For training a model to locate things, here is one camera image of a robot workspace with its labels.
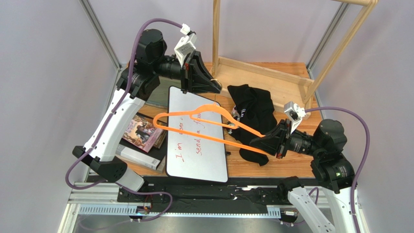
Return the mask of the black floral t shirt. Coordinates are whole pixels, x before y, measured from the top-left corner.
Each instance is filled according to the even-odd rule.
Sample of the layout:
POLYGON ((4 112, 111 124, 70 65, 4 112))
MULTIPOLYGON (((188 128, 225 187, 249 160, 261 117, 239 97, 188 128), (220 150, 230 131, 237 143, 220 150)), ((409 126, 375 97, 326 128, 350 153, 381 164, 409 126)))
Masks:
MULTIPOLYGON (((277 126, 274 105, 267 90, 250 87, 247 84, 227 87, 235 106, 232 117, 240 123, 260 132, 262 135, 277 126)), ((227 129, 228 134, 244 145, 250 145, 257 136, 243 128, 227 129)), ((249 162, 264 166, 269 162, 266 155, 250 150, 240 149, 240 156, 249 162)))

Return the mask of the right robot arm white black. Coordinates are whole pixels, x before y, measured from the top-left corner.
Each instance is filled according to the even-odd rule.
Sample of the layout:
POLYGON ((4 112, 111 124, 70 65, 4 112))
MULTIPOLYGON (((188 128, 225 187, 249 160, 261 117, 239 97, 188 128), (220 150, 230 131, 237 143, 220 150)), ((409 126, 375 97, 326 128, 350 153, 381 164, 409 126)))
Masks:
POLYGON ((355 172, 342 153, 347 143, 342 124, 332 119, 322 120, 313 135, 293 126, 290 120, 282 120, 264 137, 253 139, 250 146, 277 158, 283 158, 289 150, 313 158, 311 170, 326 196, 333 223, 320 211, 298 177, 285 178, 278 186, 312 232, 362 233, 364 230, 356 215, 357 201, 351 193, 355 172))

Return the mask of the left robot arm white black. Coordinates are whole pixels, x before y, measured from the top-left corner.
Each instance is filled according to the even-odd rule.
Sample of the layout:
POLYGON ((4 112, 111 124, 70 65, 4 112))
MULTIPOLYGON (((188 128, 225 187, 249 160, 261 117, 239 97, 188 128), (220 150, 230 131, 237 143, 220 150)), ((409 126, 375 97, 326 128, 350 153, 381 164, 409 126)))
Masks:
POLYGON ((116 83, 110 107, 92 137, 72 153, 105 181, 132 191, 144 185, 144 179, 116 157, 121 137, 138 110, 159 86, 160 78, 181 82, 181 90, 194 94, 216 93, 222 90, 204 65, 196 50, 196 33, 182 28, 183 36, 174 48, 174 55, 165 54, 167 44, 161 31, 144 30, 133 50, 131 65, 116 83))

